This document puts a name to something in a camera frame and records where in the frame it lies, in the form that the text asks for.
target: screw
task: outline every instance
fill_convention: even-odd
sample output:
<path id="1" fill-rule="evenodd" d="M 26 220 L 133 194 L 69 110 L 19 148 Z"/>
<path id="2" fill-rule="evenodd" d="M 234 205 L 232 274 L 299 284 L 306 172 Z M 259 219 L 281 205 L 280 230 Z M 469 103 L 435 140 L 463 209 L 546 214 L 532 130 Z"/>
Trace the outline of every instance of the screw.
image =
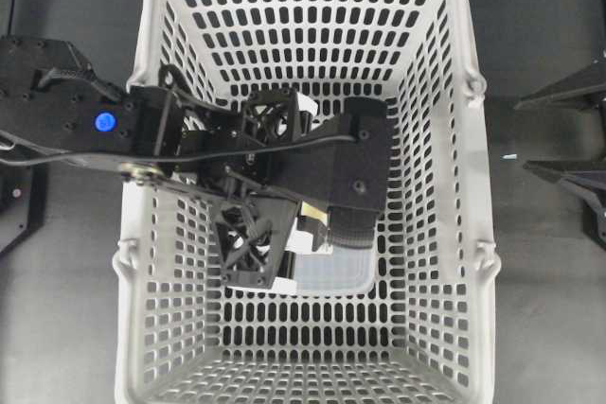
<path id="1" fill-rule="evenodd" d="M 366 194 L 366 184 L 362 180 L 356 180 L 353 183 L 353 190 L 362 196 Z"/>

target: black bracket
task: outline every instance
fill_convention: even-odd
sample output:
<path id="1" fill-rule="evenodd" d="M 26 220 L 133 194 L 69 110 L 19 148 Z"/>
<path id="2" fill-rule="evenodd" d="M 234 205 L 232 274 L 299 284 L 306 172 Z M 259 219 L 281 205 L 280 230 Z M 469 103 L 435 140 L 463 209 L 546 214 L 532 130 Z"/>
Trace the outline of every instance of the black bracket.
<path id="1" fill-rule="evenodd" d="M 0 166 L 0 254 L 28 232 L 32 178 L 31 167 Z"/>
<path id="2" fill-rule="evenodd" d="M 539 92 L 522 98 L 516 109 L 594 109 L 606 131 L 606 59 L 589 66 Z M 597 238 L 606 246 L 606 161 L 529 161 L 525 169 L 584 200 L 596 215 Z"/>

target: white plastic basket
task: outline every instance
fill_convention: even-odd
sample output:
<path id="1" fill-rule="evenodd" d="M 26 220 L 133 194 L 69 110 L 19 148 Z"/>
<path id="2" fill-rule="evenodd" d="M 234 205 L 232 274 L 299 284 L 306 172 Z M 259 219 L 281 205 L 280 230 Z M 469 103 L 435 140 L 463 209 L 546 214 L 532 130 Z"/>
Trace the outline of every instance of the white plastic basket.
<path id="1" fill-rule="evenodd" d="M 259 85 L 297 87 L 319 120 L 384 99 L 389 194 L 372 290 L 312 298 L 224 288 L 207 207 L 125 185 L 117 402 L 491 402 L 500 260 L 468 0 L 144 0 L 130 84 L 161 61 L 233 109 Z"/>

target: cable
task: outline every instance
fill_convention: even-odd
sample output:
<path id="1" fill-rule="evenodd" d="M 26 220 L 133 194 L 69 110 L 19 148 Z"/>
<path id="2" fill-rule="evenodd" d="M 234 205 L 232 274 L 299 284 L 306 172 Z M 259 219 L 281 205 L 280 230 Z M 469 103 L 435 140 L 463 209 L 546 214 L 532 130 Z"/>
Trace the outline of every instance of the cable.
<path id="1" fill-rule="evenodd" d="M 357 142 L 356 138 L 349 134 L 335 134 L 332 136 L 315 137 L 312 139 L 302 139 L 287 144 L 278 144 L 275 146 L 259 147 L 255 149 L 224 150 L 214 152 L 191 153 L 183 156 L 138 156 L 131 154 L 117 154 L 108 151 L 75 151 L 67 153 L 56 153 L 38 158 L 28 158 L 25 160 L 9 160 L 0 158 L 0 164 L 14 167 L 37 166 L 56 161 L 86 159 L 86 158 L 106 158 L 118 162 L 135 163 L 192 163 L 196 161 L 212 160 L 229 156 L 241 156 L 248 154 L 269 153 L 272 151 L 284 151 L 293 149 L 304 149 L 311 146 L 319 146 L 332 142 Z"/>
<path id="2" fill-rule="evenodd" d="M 95 72 L 90 68 L 78 70 L 51 68 L 44 76 L 42 76 L 40 82 L 38 82 L 38 88 L 44 89 L 54 80 L 82 80 L 90 84 L 91 87 L 97 90 L 104 97 L 107 97 L 114 102 L 119 102 L 122 98 L 122 93 L 120 90 L 113 87 L 112 84 L 99 79 Z"/>

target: grey floor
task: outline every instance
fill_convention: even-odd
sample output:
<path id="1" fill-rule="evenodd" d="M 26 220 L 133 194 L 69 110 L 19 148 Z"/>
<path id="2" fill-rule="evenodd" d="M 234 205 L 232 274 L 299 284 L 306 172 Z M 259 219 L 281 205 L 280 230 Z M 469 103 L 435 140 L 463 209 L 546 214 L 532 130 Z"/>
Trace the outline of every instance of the grey floor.
<path id="1" fill-rule="evenodd" d="M 601 0 L 471 0 L 486 101 L 497 280 L 497 403 L 606 396 L 606 251 L 582 204 L 525 159 L 595 158 L 596 113 L 520 113 L 530 93 L 602 54 Z M 141 0 L 17 0 L 13 31 L 69 39 L 105 78 L 129 76 Z M 517 153 L 517 160 L 504 160 Z M 52 166 L 44 226 L 0 257 L 0 402 L 113 402 L 120 183 Z"/>

